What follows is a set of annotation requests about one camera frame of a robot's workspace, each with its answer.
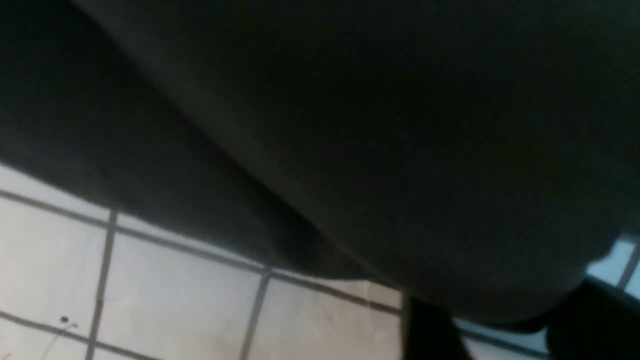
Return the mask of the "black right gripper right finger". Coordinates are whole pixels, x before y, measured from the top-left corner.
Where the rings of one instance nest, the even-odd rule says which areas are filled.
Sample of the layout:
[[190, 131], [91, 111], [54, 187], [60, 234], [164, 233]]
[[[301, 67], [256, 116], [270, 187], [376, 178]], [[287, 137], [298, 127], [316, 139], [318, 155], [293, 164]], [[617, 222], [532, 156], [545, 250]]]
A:
[[586, 280], [550, 312], [552, 360], [638, 360], [640, 302], [601, 280]]

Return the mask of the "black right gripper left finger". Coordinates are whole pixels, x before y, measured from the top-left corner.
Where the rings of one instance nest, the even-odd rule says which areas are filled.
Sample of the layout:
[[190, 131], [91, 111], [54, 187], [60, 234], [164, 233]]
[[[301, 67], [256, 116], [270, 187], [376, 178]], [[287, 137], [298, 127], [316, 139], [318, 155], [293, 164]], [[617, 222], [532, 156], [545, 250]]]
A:
[[402, 360], [473, 358], [446, 310], [403, 295], [400, 319]]

